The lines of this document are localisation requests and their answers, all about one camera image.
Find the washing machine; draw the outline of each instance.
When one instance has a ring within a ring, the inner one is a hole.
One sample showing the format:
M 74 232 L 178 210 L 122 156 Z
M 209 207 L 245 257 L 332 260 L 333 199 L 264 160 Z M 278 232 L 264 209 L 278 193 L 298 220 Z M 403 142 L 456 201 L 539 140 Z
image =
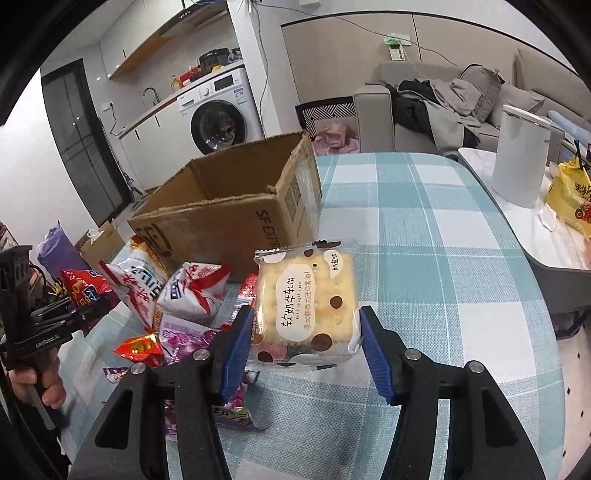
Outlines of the washing machine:
M 220 74 L 177 98 L 184 132 L 204 155 L 263 138 L 246 70 Z

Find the table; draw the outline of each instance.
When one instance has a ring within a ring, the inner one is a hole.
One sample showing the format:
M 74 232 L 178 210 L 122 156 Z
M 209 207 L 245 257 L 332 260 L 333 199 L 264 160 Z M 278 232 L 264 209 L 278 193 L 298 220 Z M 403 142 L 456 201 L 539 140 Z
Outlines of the table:
M 548 168 L 534 207 L 523 208 L 505 200 L 490 186 L 496 153 L 473 148 L 461 148 L 459 153 L 460 162 L 479 181 L 517 237 L 550 313 L 573 312 L 587 307 L 591 270 L 586 270 L 584 236 L 560 221 L 550 231 L 538 215 L 545 206 L 552 183 Z
M 486 192 L 461 165 L 427 154 L 317 159 L 323 183 L 319 238 L 358 244 L 360 303 L 385 328 L 436 362 L 482 361 L 524 425 L 547 478 L 556 479 L 564 439 L 564 390 L 548 311 L 519 243 Z M 125 256 L 122 251 L 118 258 Z M 216 323 L 231 308 L 232 286 Z M 123 305 L 60 351 L 73 458 L 113 389 L 110 353 L 141 331 Z M 248 391 L 264 433 L 220 429 L 235 479 L 378 479 L 398 407 L 374 387 L 363 352 L 323 371 L 273 369 Z M 443 477 L 449 404 L 440 402 L 432 478 Z M 171 479 L 180 478 L 168 443 Z

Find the gray blanket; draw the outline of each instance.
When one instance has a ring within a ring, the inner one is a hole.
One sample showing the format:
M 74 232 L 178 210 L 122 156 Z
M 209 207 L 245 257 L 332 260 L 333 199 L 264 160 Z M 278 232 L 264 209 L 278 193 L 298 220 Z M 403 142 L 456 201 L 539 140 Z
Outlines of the gray blanket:
M 478 133 L 480 122 L 472 116 L 472 112 L 481 93 L 474 85 L 460 79 L 451 82 L 429 80 L 429 83 L 441 105 L 416 92 L 399 93 L 405 98 L 423 100 L 437 150 L 441 155 L 457 156 L 458 149 L 464 144 L 464 127 Z

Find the yellow plastic bag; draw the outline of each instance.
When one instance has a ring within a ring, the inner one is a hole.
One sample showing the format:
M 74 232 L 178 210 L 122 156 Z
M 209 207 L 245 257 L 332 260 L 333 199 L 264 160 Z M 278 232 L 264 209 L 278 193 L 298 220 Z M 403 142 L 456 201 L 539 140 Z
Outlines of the yellow plastic bag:
M 563 222 L 591 236 L 591 181 L 580 154 L 558 167 L 560 173 L 552 180 L 546 203 Z

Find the cardboard box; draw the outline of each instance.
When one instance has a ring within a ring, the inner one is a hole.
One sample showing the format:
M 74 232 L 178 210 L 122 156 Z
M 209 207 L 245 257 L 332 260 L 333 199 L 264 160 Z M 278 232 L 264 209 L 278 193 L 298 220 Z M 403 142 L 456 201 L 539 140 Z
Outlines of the cardboard box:
M 124 240 L 117 233 L 115 225 L 106 222 L 100 227 L 100 236 L 92 242 L 90 238 L 84 237 L 76 243 L 76 249 L 82 258 L 95 270 L 99 268 L 99 262 L 110 263 L 125 246 Z
M 257 249 L 310 242 L 318 231 L 320 177 L 305 132 L 189 162 L 129 220 L 172 271 L 185 261 L 256 272 Z

